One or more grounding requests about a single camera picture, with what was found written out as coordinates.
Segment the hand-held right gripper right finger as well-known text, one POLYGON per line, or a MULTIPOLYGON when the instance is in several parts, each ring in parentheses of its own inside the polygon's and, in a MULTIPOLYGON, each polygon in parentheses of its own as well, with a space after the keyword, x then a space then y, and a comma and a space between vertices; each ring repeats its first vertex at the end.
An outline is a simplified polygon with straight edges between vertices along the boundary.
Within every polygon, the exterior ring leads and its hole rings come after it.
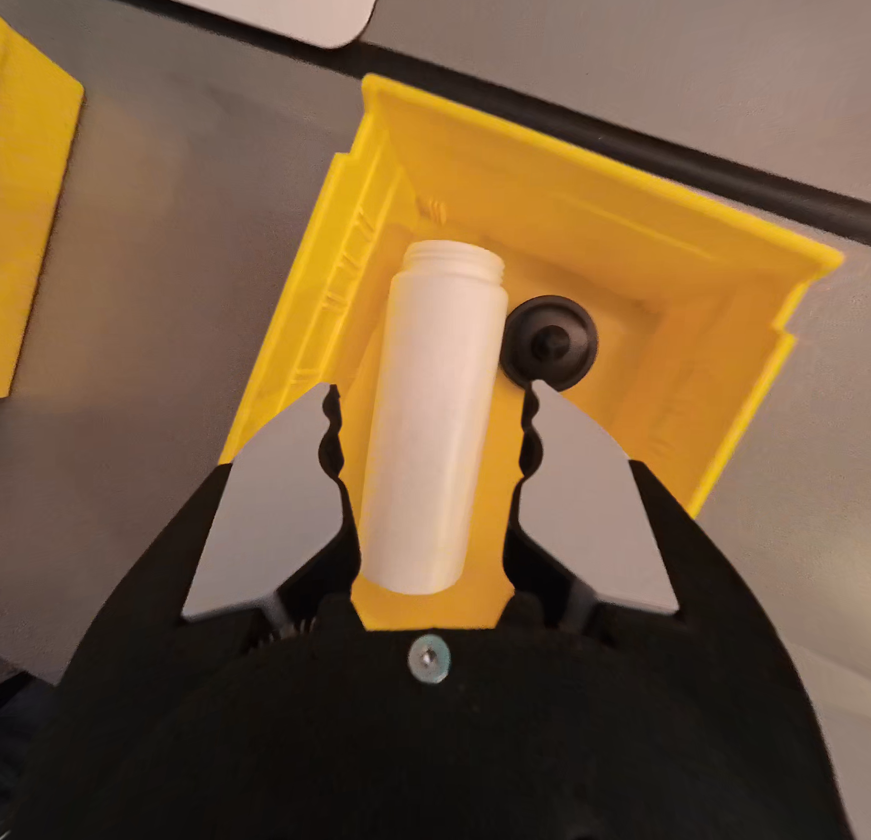
POLYGON ((663 616, 680 605, 621 446, 545 382, 521 414, 521 480, 509 508, 504 572, 545 618, 600 604, 663 616))

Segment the white plastic bottle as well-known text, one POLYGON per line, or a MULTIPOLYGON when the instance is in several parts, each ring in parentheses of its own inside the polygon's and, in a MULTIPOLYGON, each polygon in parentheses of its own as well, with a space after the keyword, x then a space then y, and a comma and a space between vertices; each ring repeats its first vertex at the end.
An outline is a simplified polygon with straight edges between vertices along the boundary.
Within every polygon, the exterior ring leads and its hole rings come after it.
POLYGON ((507 317, 504 262, 411 244, 389 289, 367 448, 362 574, 432 595, 463 573, 507 317))

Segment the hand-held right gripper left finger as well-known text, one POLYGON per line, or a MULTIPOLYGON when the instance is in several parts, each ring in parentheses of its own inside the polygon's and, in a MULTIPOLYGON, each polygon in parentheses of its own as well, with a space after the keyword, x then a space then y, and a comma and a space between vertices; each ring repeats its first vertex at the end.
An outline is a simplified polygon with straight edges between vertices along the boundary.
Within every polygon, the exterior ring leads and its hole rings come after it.
POLYGON ((316 385, 234 457, 182 617, 256 610, 269 623, 310 623, 328 595, 349 596, 360 571, 354 514, 341 479, 340 394, 316 385))

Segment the yellow plastic bin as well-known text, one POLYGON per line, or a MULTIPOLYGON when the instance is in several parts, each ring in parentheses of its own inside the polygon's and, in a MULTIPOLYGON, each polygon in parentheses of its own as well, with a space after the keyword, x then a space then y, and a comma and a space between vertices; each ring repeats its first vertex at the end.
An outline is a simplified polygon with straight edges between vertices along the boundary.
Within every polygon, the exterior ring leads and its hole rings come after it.
POLYGON ((10 394, 83 86, 1 22, 1 396, 10 394))
MULTIPOLYGON (((840 254, 669 181, 375 74, 333 158, 225 441, 234 459, 316 385, 342 408, 357 528, 390 284, 411 244, 504 262, 507 315, 558 295, 597 327, 590 372, 560 392, 698 513, 793 347, 787 324, 840 254)), ((526 388, 499 363, 463 573, 432 595, 362 578, 373 628, 488 627, 508 595, 526 388)))

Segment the black bottle lid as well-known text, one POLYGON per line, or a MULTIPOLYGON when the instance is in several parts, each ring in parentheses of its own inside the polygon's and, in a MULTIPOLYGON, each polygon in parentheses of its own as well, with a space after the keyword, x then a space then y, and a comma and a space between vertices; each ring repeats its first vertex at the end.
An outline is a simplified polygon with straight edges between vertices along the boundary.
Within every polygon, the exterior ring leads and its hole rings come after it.
POLYGON ((597 327, 581 305, 542 295, 508 313, 499 366, 515 386, 526 388, 541 380, 564 392, 590 372, 598 344, 597 327))

